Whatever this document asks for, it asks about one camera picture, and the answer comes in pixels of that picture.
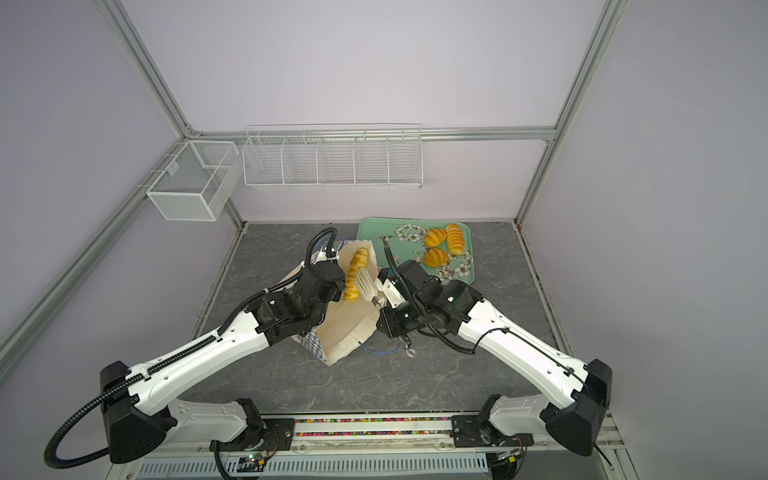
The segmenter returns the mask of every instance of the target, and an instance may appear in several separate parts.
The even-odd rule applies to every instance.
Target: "gray wall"
[[[91,0],[0,1],[0,335],[174,140]]]
[[[765,478],[768,4],[635,0],[524,228],[641,478]]]
[[[0,335],[141,182],[175,137],[90,0],[0,5]],[[98,373],[185,343],[232,228],[139,217],[0,386],[3,478],[104,478],[43,465],[98,394]],[[61,456],[104,448],[90,414]]]

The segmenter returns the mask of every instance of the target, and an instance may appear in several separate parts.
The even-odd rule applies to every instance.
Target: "blue cable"
[[[371,353],[376,353],[378,355],[388,355],[390,353],[394,353],[394,352],[397,352],[398,350],[400,350],[400,346],[397,346],[397,348],[395,348],[394,350],[389,350],[388,352],[379,352],[378,350],[374,350],[374,349],[366,346],[363,342],[358,342],[358,343],[360,344],[360,346],[362,348],[368,350]]]

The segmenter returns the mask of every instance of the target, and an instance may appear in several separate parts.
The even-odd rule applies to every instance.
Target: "green tray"
[[[448,247],[445,245],[445,241],[438,245],[439,248],[445,250],[449,255],[448,265],[452,269],[460,268],[463,263],[468,264],[469,271],[466,276],[456,276],[455,271],[452,272],[453,276],[446,275],[445,270],[440,270],[440,267],[426,266],[422,262],[424,260],[424,254],[427,253],[429,248],[424,244],[424,238],[413,242],[411,240],[400,240],[395,230],[404,225],[416,225],[427,230],[432,228],[442,228],[449,225],[449,223],[455,223],[462,228],[464,232],[464,245],[466,248],[465,254],[454,256],[448,252]],[[407,229],[410,233],[416,233],[415,228]],[[386,257],[384,257],[384,243],[382,237],[392,237],[389,239],[389,246],[392,248],[392,255],[395,257],[395,262],[406,262],[407,260],[418,260],[422,263],[422,267],[430,275],[439,276],[440,280],[444,282],[451,278],[458,278],[464,283],[472,283],[475,281],[475,264],[472,262],[472,237],[469,235],[469,227],[459,222],[435,222],[431,220],[406,220],[402,218],[378,218],[368,217],[360,223],[360,228],[357,230],[357,240],[371,240],[373,242],[373,249],[376,252],[376,262],[379,264],[379,268],[389,268],[387,265]]]

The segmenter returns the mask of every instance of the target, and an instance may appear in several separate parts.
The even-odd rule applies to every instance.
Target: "robotic arm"
[[[315,245],[328,233],[331,238],[324,251],[310,263]],[[214,451],[220,442],[224,449],[238,451],[262,446],[271,434],[249,399],[205,404],[177,397],[230,363],[288,336],[306,335],[324,321],[328,303],[339,301],[345,287],[345,274],[336,264],[333,249],[335,236],[333,228],[318,233],[296,275],[243,301],[219,328],[149,362],[131,368],[122,362],[105,367],[102,394],[53,435],[45,463],[69,468],[106,454],[113,463],[125,463],[172,442],[213,440]],[[474,353],[480,346],[542,392],[523,399],[489,397],[471,432],[457,424],[457,441],[460,436],[465,442],[475,439],[477,445],[504,445],[513,435],[548,433],[565,448],[590,455],[610,400],[611,369],[599,360],[585,364],[543,343],[458,280],[443,286],[413,260],[395,266],[386,239],[385,247],[391,273],[382,270],[376,279],[379,330],[407,346],[413,330],[437,336],[464,353]],[[457,346],[446,333],[475,347],[470,351]],[[69,429],[99,405],[108,448],[80,458],[59,458],[56,449]]]

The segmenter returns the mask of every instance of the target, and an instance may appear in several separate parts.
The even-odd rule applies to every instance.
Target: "white wire basket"
[[[243,146],[246,185],[296,187],[421,187],[423,152],[417,132],[258,134]]]
[[[240,179],[232,141],[187,141],[147,189],[166,220],[214,222]]]

